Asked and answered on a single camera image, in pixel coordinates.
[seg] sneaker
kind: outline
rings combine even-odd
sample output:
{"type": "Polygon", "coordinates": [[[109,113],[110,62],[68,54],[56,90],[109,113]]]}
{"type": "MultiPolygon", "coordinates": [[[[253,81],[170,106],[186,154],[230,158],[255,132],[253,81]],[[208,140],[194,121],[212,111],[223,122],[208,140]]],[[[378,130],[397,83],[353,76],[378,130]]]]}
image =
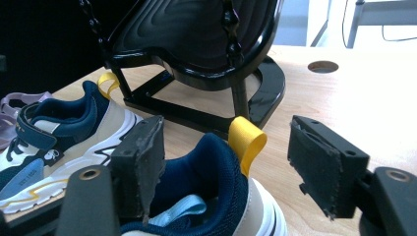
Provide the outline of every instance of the sneaker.
{"type": "Polygon", "coordinates": [[[105,98],[93,82],[75,101],[49,98],[19,112],[17,137],[0,154],[0,209],[32,208],[55,197],[75,171],[106,165],[142,118],[105,98]]]}
{"type": "Polygon", "coordinates": [[[242,174],[235,152],[214,134],[205,134],[189,154],[167,160],[150,212],[155,216],[148,224],[123,224],[122,235],[287,234],[276,200],[242,174]]]}

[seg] black bracket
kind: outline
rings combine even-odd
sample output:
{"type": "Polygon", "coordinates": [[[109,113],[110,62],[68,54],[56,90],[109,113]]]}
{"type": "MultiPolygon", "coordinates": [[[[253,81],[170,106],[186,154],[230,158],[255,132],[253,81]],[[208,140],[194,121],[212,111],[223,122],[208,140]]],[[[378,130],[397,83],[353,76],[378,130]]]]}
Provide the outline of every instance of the black bracket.
{"type": "Polygon", "coordinates": [[[371,173],[369,158],[324,124],[293,117],[288,160],[326,216],[352,218],[359,207],[362,235],[417,235],[416,176],[388,167],[371,173]]]}

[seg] shoe sole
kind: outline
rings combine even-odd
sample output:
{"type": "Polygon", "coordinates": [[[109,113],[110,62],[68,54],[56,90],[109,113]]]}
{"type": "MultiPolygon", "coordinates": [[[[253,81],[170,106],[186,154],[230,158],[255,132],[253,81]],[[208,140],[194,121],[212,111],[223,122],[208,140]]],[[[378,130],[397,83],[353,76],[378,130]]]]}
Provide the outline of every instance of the shoe sole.
{"type": "Polygon", "coordinates": [[[43,180],[25,188],[9,199],[0,201],[0,209],[4,213],[16,213],[41,205],[58,196],[67,187],[68,179],[75,171],[95,164],[107,165],[110,161],[109,156],[111,152],[116,149],[122,138],[141,120],[141,117],[125,110],[125,121],[114,135],[90,147],[82,156],[72,158],[72,160],[64,163],[43,180]]]}
{"type": "Polygon", "coordinates": [[[253,181],[260,192],[262,202],[264,203],[263,222],[257,235],[287,235],[285,217],[275,198],[264,188],[264,186],[262,186],[260,182],[255,179],[253,179],[253,181]]]}

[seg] velcro strap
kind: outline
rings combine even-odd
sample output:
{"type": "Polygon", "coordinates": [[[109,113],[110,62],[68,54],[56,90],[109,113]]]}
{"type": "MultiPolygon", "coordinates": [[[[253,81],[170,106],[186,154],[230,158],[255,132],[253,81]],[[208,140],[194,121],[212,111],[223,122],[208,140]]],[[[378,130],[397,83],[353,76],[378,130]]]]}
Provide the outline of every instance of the velcro strap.
{"type": "Polygon", "coordinates": [[[22,108],[17,119],[16,133],[25,143],[39,149],[49,150],[56,145],[56,138],[30,123],[30,118],[37,106],[38,102],[22,108]]]}

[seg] black seat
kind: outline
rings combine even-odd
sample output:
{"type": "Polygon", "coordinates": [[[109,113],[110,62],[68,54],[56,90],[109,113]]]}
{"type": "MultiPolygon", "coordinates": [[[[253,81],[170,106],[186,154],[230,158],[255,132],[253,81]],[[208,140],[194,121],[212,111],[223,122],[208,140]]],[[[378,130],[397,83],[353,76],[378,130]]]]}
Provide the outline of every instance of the black seat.
{"type": "Polygon", "coordinates": [[[152,96],[173,80],[202,90],[232,89],[235,115],[263,127],[282,100],[284,75],[267,53],[282,0],[139,0],[111,35],[103,35],[88,0],[80,0],[99,37],[105,67],[116,74],[125,102],[222,137],[223,118],[152,96]],[[165,71],[131,91],[122,68],[158,64],[165,71]],[[248,101],[245,78],[261,81],[248,101]]]}

